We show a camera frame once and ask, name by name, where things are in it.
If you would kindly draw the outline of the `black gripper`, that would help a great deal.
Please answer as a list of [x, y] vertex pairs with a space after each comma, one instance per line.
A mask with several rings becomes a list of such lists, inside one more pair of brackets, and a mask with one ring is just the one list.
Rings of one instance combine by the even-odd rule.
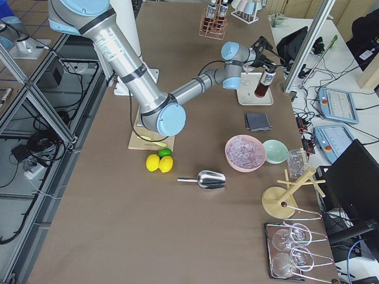
[[273, 46], [264, 36], [260, 36], [252, 45], [252, 50], [255, 52], [255, 59], [251, 64], [252, 67], [264, 67], [265, 72], [269, 74], [276, 73], [276, 68], [281, 67], [281, 64], [276, 64], [264, 55], [264, 50], [273, 51]]

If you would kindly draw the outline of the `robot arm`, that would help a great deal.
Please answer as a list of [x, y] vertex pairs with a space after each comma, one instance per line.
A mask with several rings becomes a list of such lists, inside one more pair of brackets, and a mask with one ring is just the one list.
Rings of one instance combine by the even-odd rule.
[[117, 25], [117, 14], [109, 1], [49, 1], [48, 9], [51, 29], [90, 39], [137, 99], [143, 126], [164, 136], [182, 131], [187, 118], [183, 104], [192, 98], [214, 85], [238, 89], [244, 67], [277, 68], [264, 55], [264, 50], [271, 48], [265, 37], [259, 37], [251, 47], [228, 41], [221, 48], [223, 68], [204, 70], [175, 91], [162, 92]]

